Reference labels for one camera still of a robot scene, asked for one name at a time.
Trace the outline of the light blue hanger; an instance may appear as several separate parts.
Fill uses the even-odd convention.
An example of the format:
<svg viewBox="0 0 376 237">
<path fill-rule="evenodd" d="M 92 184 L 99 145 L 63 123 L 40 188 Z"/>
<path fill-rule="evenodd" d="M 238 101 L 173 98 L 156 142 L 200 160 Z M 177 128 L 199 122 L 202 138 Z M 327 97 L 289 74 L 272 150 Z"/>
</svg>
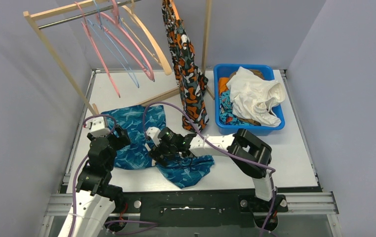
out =
<svg viewBox="0 0 376 237">
<path fill-rule="evenodd" d="M 134 61 L 140 66 L 141 70 L 145 73 L 145 75 L 147 76 L 147 78 L 150 80 L 150 81 L 153 81 L 155 82 L 155 76 L 154 76 L 154 72 L 153 72 L 153 69 L 149 63 L 149 61 L 147 60 L 145 54 L 142 52 L 142 50 L 140 49 L 140 47 L 138 46 L 138 44 L 134 41 L 134 39 L 130 36 L 130 34 L 127 32 L 127 30 L 122 26 L 121 22 L 120 22 L 120 17 L 119 17 L 119 7 L 118 7 L 118 4 L 115 0 L 112 0 L 111 1 L 112 3 L 112 10 L 111 10 L 111 13 L 112 13 L 112 18 L 109 20 L 111 22 L 111 24 L 116 28 L 118 29 L 120 32 L 123 33 L 123 35 L 129 40 L 129 42 L 134 46 L 134 48 L 138 51 L 138 53 L 140 54 L 142 60 L 144 60 L 145 64 L 142 63 L 137 56 L 134 55 L 134 53 L 129 50 L 129 49 L 126 49 L 126 51 L 128 52 L 128 54 L 134 59 Z"/>
<path fill-rule="evenodd" d="M 121 66 L 123 67 L 123 69 L 127 72 L 127 74 L 129 75 L 129 77 L 132 79 L 133 83 L 136 85 L 137 88 L 140 88 L 140 84 L 139 84 L 139 81 L 134 73 L 134 71 L 132 70 L 132 68 L 129 66 L 129 62 L 127 61 L 127 59 L 124 57 L 124 55 L 122 54 L 122 52 L 120 51 L 120 49 L 117 47 L 117 45 L 115 44 L 115 41 L 110 37 L 110 35 L 105 31 L 105 27 L 103 26 L 102 24 L 102 20 L 100 19 L 100 7 L 98 6 L 98 4 L 96 3 L 95 0 L 93 0 L 93 3 L 94 5 L 96 6 L 96 9 L 97 9 L 97 23 L 93 23 L 92 21 L 88 20 L 89 24 L 90 24 L 90 27 L 93 29 L 93 31 L 96 33 L 96 35 L 99 37 L 99 39 L 102 41 L 102 43 L 105 45 L 105 47 L 111 52 L 111 54 L 115 57 L 115 59 L 121 64 Z M 94 29 L 94 27 L 97 26 L 105 36 L 100 36 L 100 34 L 97 33 L 97 31 Z M 106 43 L 106 40 L 104 39 L 105 37 L 108 38 L 109 42 L 115 47 L 115 50 L 112 50 L 110 47 L 109 47 L 109 44 Z M 123 58 L 123 60 L 126 62 L 126 64 L 124 64 L 120 58 L 115 54 L 115 52 L 118 52 L 121 57 Z"/>
</svg>

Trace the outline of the orange camouflage shorts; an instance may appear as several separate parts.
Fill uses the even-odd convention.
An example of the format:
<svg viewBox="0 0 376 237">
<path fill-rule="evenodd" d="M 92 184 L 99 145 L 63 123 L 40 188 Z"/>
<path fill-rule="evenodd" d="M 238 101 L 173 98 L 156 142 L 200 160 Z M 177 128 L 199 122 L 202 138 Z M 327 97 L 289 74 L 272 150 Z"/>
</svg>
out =
<svg viewBox="0 0 376 237">
<path fill-rule="evenodd" d="M 204 96 L 208 78 L 195 63 L 195 48 L 183 25 L 176 20 L 169 0 L 162 1 L 165 25 L 172 65 L 183 111 L 182 127 L 188 131 L 203 131 L 209 121 Z"/>
</svg>

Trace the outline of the white shorts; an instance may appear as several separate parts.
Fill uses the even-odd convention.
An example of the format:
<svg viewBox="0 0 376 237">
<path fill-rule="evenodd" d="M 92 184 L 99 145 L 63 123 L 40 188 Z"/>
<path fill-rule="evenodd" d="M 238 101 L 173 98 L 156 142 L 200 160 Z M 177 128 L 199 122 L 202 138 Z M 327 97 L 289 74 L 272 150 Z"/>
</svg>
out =
<svg viewBox="0 0 376 237">
<path fill-rule="evenodd" d="M 281 119 L 273 111 L 286 98 L 280 82 L 264 80 L 253 71 L 239 67 L 226 85 L 230 91 L 233 115 L 268 127 L 281 124 Z"/>
</svg>

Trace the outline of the light blue shark print shorts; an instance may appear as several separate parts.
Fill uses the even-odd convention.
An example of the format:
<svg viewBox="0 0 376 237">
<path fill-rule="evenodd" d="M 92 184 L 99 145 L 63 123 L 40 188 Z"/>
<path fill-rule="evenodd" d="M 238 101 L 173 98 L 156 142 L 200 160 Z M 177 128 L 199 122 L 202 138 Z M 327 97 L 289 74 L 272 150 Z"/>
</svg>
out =
<svg viewBox="0 0 376 237">
<path fill-rule="evenodd" d="M 251 125 L 234 115 L 233 103 L 230 100 L 230 90 L 222 92 L 219 96 L 219 101 L 219 120 L 223 125 Z"/>
</svg>

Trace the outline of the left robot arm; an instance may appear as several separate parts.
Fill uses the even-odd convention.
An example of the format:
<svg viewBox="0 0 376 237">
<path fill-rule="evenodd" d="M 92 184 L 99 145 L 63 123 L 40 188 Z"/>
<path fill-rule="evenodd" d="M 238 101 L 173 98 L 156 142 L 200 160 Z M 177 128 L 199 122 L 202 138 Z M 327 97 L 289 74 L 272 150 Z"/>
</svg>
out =
<svg viewBox="0 0 376 237">
<path fill-rule="evenodd" d="M 125 129 L 115 125 L 109 134 L 87 135 L 89 150 L 79 176 L 73 180 L 72 206 L 61 237 L 96 237 L 109 215 L 125 206 L 121 187 L 110 184 L 117 152 L 130 145 Z"/>
</svg>

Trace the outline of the dark blue leaf print shorts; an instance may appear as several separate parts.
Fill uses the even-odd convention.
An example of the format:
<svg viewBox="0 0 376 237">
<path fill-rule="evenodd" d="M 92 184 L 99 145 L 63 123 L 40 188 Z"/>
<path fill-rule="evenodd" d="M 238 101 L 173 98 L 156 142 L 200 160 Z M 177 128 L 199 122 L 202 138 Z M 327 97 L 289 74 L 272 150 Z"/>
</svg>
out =
<svg viewBox="0 0 376 237">
<path fill-rule="evenodd" d="M 153 141 L 146 141 L 143 133 L 142 117 L 145 108 L 141 105 L 130 106 L 110 111 L 103 114 L 112 116 L 118 125 L 127 130 L 131 140 L 129 146 L 117 151 L 114 167 L 125 170 L 141 170 L 156 167 L 157 170 L 170 182 L 179 188 L 196 185 L 204 176 L 210 173 L 214 165 L 212 156 L 184 159 L 174 156 L 166 166 L 156 164 L 149 156 L 145 145 L 152 147 Z"/>
</svg>

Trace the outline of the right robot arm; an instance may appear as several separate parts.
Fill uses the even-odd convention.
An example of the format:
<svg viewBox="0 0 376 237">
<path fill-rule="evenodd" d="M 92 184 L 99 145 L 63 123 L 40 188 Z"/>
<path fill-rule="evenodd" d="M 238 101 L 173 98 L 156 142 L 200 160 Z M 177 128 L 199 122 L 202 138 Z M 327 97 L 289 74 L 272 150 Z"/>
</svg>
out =
<svg viewBox="0 0 376 237">
<path fill-rule="evenodd" d="M 269 169 L 272 148 L 248 130 L 238 129 L 236 133 L 222 136 L 203 136 L 177 134 L 168 127 L 149 127 L 145 134 L 154 143 L 149 156 L 157 163 L 168 165 L 176 158 L 229 157 L 252 178 L 258 208 L 267 211 L 276 204 Z"/>
</svg>

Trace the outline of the wooden hanger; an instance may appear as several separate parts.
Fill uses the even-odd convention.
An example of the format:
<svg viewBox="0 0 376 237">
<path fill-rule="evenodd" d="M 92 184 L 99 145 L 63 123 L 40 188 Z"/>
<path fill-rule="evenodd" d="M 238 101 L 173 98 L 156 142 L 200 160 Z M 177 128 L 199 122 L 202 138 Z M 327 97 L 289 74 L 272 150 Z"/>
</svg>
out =
<svg viewBox="0 0 376 237">
<path fill-rule="evenodd" d="M 135 2 L 135 0 L 130 0 L 129 3 L 120 2 L 119 5 L 123 10 L 127 12 L 129 19 L 135 24 L 135 26 L 144 33 L 153 50 L 151 51 L 150 48 L 146 46 L 146 44 L 140 39 L 136 32 L 125 21 L 123 21 L 123 25 L 127 30 L 131 32 L 131 34 L 141 44 L 144 50 L 152 57 L 152 59 L 163 69 L 165 75 L 169 76 L 173 72 L 170 63 L 154 36 L 144 25 L 144 23 L 139 19 L 139 17 L 134 13 Z"/>
</svg>

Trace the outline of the orange hanger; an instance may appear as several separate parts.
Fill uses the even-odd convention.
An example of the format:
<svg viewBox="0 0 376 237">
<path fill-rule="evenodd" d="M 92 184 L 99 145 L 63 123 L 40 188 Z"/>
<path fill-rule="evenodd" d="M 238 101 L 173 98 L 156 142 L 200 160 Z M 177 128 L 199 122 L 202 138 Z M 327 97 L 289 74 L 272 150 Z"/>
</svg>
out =
<svg viewBox="0 0 376 237">
<path fill-rule="evenodd" d="M 174 12 L 174 15 L 175 15 L 176 20 L 180 20 L 180 16 L 179 16 L 179 13 L 178 13 L 177 7 L 176 7 L 176 5 L 175 5 L 175 3 L 174 3 L 174 0 L 170 0 L 169 2 L 170 2 L 171 7 L 172 7 L 172 9 L 173 9 L 173 12 Z"/>
</svg>

